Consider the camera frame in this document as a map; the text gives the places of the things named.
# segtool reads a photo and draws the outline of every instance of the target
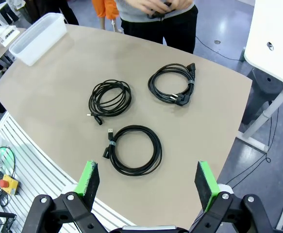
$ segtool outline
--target hand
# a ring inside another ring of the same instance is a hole
[[[167,2],[171,3],[171,10],[184,10],[193,3],[193,0],[167,0]]]
[[[141,10],[142,12],[152,15],[155,11],[166,13],[171,9],[166,6],[161,0],[125,0],[129,5]]]

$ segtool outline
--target gray floor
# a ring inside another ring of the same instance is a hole
[[[71,0],[69,5],[76,14],[80,25],[99,28],[98,18],[89,0]],[[197,37],[215,51],[229,58],[238,59],[247,42],[253,7],[237,0],[196,0],[196,5],[199,9]],[[107,22],[106,28],[112,30],[109,22]],[[215,44],[215,40],[219,40],[221,43]],[[252,68],[246,62],[228,60],[213,53],[199,41],[196,42],[194,53],[244,75],[247,75]],[[273,129],[275,122],[276,114],[273,116]],[[270,121],[254,137],[267,143],[269,127]],[[245,129],[245,126],[240,126],[240,130]],[[249,167],[261,155],[236,139],[218,181],[225,183]],[[279,110],[275,139],[268,156],[272,159],[271,163],[263,162],[234,189],[234,192],[239,197],[249,193],[260,196],[271,224],[275,226],[283,208],[283,105]],[[242,177],[235,179],[230,185],[233,186],[241,179]],[[218,232],[229,233],[234,230],[225,223]]]

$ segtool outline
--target clear plastic container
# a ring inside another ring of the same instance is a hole
[[[59,13],[44,15],[16,39],[9,51],[25,64],[32,66],[66,34],[64,19]]]

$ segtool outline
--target black pants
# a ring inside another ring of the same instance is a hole
[[[162,44],[163,37],[168,46],[193,53],[195,47],[196,6],[178,16],[157,22],[133,23],[122,20],[124,34]]]
[[[8,24],[13,23],[12,20],[14,22],[16,22],[17,20],[19,20],[19,18],[17,17],[17,15],[15,15],[15,13],[11,10],[11,8],[9,7],[9,5],[5,5],[5,7],[0,11],[2,17],[5,19],[5,21]]]
[[[79,25],[79,22],[72,9],[69,7],[67,0],[48,0],[48,3],[49,12],[60,13],[61,10],[68,24]]]

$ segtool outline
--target bolt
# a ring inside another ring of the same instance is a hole
[[[225,199],[225,200],[229,199],[229,194],[226,194],[226,193],[222,194],[222,198]]]
[[[253,201],[254,201],[254,198],[253,198],[253,197],[248,197],[248,201],[249,201],[249,202],[253,202]]]
[[[46,198],[41,198],[40,202],[45,203],[47,201]]]
[[[67,197],[67,199],[68,199],[68,200],[73,200],[73,199],[74,199],[74,196],[73,196],[73,195],[69,195],[69,196]]]

